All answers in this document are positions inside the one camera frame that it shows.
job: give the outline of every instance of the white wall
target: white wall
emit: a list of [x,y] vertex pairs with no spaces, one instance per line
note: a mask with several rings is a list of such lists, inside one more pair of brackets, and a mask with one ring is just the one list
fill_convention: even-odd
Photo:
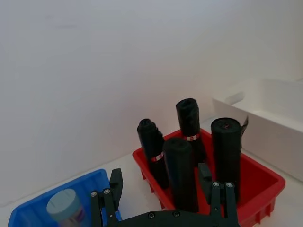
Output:
[[0,1],[0,204],[139,147],[138,122],[249,77],[298,79],[302,0]]

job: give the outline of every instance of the red label band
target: red label band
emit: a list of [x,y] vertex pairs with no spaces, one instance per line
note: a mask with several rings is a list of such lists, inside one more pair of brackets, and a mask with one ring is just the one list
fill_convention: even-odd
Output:
[[159,154],[159,155],[156,156],[156,157],[152,157],[152,158],[151,158],[151,161],[152,161],[152,162],[156,162],[156,161],[159,161],[161,158],[163,158],[163,152],[161,152],[161,154]]
[[184,139],[187,141],[194,141],[200,137],[200,134],[194,135],[194,136],[185,136]]

